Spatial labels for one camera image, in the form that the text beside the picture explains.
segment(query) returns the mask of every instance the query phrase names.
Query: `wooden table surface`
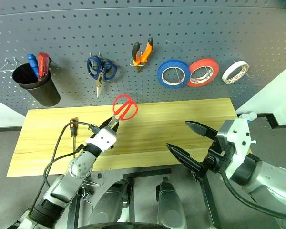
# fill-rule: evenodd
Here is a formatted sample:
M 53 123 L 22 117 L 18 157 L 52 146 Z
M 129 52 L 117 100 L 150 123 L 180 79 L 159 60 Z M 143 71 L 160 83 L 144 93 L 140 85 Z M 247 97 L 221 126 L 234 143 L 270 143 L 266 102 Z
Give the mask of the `wooden table surface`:
M 218 130 L 236 113 L 229 98 L 138 104 L 138 115 L 121 121 L 114 149 L 101 153 L 93 170 L 178 164 L 165 143 L 183 148 L 191 157 L 202 161 L 211 140 L 192 132 L 184 121 L 198 121 Z M 112 105 L 29 110 L 22 127 L 8 177 L 42 175 L 50 162 L 62 128 L 73 117 L 100 125 L 112 116 Z M 77 146 L 92 135 L 87 126 L 79 125 Z M 56 156 L 72 152 L 72 138 L 66 129 Z M 50 174 L 66 171 L 72 156 L 55 162 Z

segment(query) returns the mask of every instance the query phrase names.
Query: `white wall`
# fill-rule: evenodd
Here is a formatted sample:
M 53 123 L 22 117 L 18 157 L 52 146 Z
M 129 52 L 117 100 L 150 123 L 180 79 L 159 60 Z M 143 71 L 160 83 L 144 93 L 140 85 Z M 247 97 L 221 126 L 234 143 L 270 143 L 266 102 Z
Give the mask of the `white wall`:
M 279 125 L 286 125 L 286 69 L 237 109 L 237 114 L 273 113 Z
M 0 127 L 22 126 L 24 116 L 0 103 Z

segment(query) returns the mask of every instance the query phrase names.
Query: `scissors handle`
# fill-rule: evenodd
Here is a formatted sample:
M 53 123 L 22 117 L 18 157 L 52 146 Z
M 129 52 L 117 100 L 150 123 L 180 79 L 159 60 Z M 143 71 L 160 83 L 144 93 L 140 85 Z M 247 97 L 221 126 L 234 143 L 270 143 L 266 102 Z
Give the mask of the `scissors handle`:
M 117 70 L 118 70 L 118 67 L 114 63 L 112 63 L 111 61 L 104 61 L 103 70 L 102 70 L 103 80 L 104 81 L 113 80 L 115 78 L 115 74 L 116 74 Z
M 127 99 L 127 102 L 125 102 L 118 110 L 115 110 L 115 105 L 116 105 L 116 103 L 118 102 L 118 100 L 121 99 L 121 98 L 126 98 L 126 99 Z M 132 105 L 135 106 L 135 112 L 134 112 L 134 114 L 133 114 L 132 116 L 130 116 L 129 118 L 124 118 L 125 115 L 127 114 L 127 112 L 129 111 L 129 109 L 130 109 L 130 107 L 131 107 Z M 129 96 L 126 95 L 126 94 L 121 94 L 121 95 L 119 95 L 119 96 L 115 99 L 115 101 L 114 101 L 114 103 L 113 103 L 113 114 L 114 114 L 115 116 L 117 116 L 117 115 L 120 114 L 119 119 L 120 119 L 121 121 L 132 119 L 133 117 L 136 116 L 136 114 L 138 113 L 138 110 L 139 110 L 138 105 L 135 103 L 135 101 L 133 101 L 133 100 L 131 99 L 131 97 L 129 97 Z
M 91 64 L 91 62 L 96 62 L 97 63 L 97 66 L 96 66 L 96 74 L 93 74 L 93 67 L 94 67 L 94 64 Z M 101 73 L 101 65 L 102 65 L 102 62 L 101 60 L 96 57 L 96 56 L 93 56 L 93 57 L 89 57 L 87 59 L 87 69 L 88 69 L 88 73 L 90 74 L 90 76 L 92 76 L 93 79 L 97 80 L 99 78 L 99 74 Z

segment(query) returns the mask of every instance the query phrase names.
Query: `gray pegboard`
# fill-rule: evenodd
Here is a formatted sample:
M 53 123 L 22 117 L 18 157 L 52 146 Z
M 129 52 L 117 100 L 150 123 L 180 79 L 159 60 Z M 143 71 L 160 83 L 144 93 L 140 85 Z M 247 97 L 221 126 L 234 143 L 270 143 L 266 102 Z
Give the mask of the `gray pegboard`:
M 5 57 L 25 63 L 26 54 L 47 52 L 61 95 L 55 107 L 111 104 L 119 94 L 128 94 L 139 103 L 231 97 L 238 108 L 286 68 L 286 1 L 13 3 L 0 1 L 0 67 Z M 149 36 L 154 38 L 153 53 L 136 73 L 129 66 L 132 46 L 140 42 L 145 48 Z M 103 84 L 99 99 L 86 69 L 90 52 L 101 52 L 119 67 L 116 79 Z M 190 65 L 202 58 L 213 58 L 220 66 L 217 78 L 206 86 L 168 89 L 158 83 L 157 69 L 164 61 Z M 249 63 L 251 78 L 224 84 L 223 72 L 238 60 Z M 0 101 L 24 115 L 43 108 L 11 73 L 0 72 Z

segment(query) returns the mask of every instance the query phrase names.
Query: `pen holder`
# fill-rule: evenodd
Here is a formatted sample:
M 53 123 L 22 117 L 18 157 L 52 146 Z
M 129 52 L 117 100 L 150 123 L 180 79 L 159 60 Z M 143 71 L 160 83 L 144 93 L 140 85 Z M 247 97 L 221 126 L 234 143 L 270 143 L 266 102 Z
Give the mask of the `pen holder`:
M 29 63 L 23 64 L 13 72 L 13 80 L 27 90 L 41 105 L 54 106 L 61 97 L 51 79 L 51 72 L 38 81 Z

